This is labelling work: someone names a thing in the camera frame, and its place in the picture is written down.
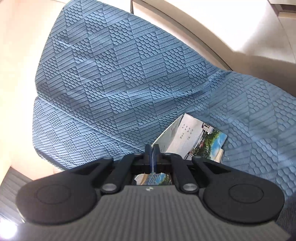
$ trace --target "blue fabric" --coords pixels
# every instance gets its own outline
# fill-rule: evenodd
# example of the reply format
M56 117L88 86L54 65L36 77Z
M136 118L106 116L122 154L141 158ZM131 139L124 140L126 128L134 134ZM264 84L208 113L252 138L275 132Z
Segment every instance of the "blue fabric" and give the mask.
M36 74L33 142L72 168L144 150L187 112L228 135L222 162L296 191L296 99L221 70L143 19L92 0L58 16Z

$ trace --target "round black joint cover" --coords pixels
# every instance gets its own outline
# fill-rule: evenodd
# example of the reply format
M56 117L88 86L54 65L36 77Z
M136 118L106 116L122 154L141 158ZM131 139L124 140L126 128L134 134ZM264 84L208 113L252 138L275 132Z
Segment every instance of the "round black joint cover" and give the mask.
M243 172L216 175L203 200L221 218L245 224L274 220L284 205L276 184Z
M20 189L16 204L26 221L58 225L77 220L93 209L97 197L89 179L61 174L30 182Z

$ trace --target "blue quilted cover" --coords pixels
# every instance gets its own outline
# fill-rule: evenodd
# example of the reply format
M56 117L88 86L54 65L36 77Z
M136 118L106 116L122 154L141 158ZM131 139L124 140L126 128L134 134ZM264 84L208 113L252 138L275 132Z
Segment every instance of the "blue quilted cover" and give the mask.
M296 190L296 99L221 70L143 19L92 0L58 16L36 74L33 143L72 168L144 150L189 113L228 135L222 162Z

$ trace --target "metal screw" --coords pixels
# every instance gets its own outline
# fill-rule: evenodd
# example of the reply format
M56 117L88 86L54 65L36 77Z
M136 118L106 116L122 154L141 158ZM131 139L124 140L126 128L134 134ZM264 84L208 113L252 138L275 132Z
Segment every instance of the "metal screw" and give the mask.
M104 160L111 160L112 157L111 157L111 156L104 156L103 159L104 159Z
M117 188L117 186L113 183L106 183L102 186L102 189L107 192L112 192Z
M192 192L192 191L195 191L197 189L197 186L193 183L186 183L183 185L183 189L185 191L188 191L188 192Z

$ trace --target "booklet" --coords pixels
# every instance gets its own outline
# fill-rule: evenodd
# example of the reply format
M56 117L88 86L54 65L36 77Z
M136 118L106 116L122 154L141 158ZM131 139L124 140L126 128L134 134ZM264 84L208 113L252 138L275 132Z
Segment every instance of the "booklet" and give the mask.
M223 150L221 149L227 135L204 123L189 114L178 117L152 144L159 145L162 153L175 153L185 160L193 156L203 156L220 162ZM137 185L169 185L171 179L164 173L137 175Z

